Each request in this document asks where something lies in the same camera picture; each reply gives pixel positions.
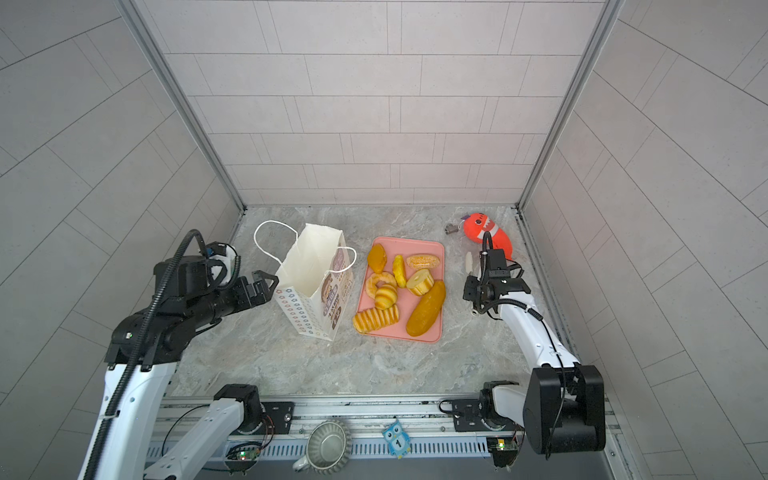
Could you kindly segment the white printed paper bag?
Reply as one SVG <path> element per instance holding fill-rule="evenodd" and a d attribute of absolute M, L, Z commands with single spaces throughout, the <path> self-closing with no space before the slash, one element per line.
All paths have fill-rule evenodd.
<path fill-rule="evenodd" d="M 346 244 L 341 230 L 307 223 L 301 231 L 288 228 L 294 240 L 281 259 L 259 243 L 260 230 L 269 224 L 285 225 L 266 220 L 254 230 L 253 241 L 262 253 L 279 264 L 273 298 L 299 334 L 334 340 L 351 298 L 357 251 Z"/>

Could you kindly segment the long brown baguette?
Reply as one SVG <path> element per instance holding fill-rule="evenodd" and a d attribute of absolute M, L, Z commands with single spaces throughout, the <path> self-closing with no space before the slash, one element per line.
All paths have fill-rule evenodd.
<path fill-rule="evenodd" d="M 442 280 L 424 294 L 406 324 L 406 332 L 411 337 L 419 337 L 436 322 L 446 298 L 446 286 Z"/>

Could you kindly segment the dark orange oval bread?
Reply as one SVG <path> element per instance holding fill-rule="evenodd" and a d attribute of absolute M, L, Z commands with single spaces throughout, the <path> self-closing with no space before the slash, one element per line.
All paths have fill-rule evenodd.
<path fill-rule="evenodd" d="M 375 243 L 367 256 L 367 263 L 373 273 L 380 274 L 384 271 L 388 262 L 385 248 L 380 243 Z"/>

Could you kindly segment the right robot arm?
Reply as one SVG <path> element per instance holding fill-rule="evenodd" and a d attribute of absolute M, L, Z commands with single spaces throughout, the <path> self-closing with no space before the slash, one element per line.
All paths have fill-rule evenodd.
<path fill-rule="evenodd" d="M 463 290 L 475 315 L 513 332 L 530 367 L 525 384 L 490 381 L 476 399 L 453 399 L 446 415 L 458 432 L 523 433 L 537 454 L 601 451 L 605 389 L 599 370 L 568 351 L 537 310 L 523 268 L 506 259 L 490 233 L 481 237 L 479 272 Z"/>

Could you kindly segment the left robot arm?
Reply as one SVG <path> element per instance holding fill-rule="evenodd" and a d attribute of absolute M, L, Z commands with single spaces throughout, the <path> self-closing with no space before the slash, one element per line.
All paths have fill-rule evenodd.
<path fill-rule="evenodd" d="M 159 462 L 145 465 L 164 394 L 191 341 L 229 315 L 268 303 L 277 290 L 277 276 L 256 270 L 246 277 L 240 264 L 231 245 L 205 243 L 192 229 L 171 258 L 155 265 L 149 306 L 112 333 L 104 394 L 80 478 L 194 478 L 232 433 L 263 427 L 257 387 L 227 384 Z"/>

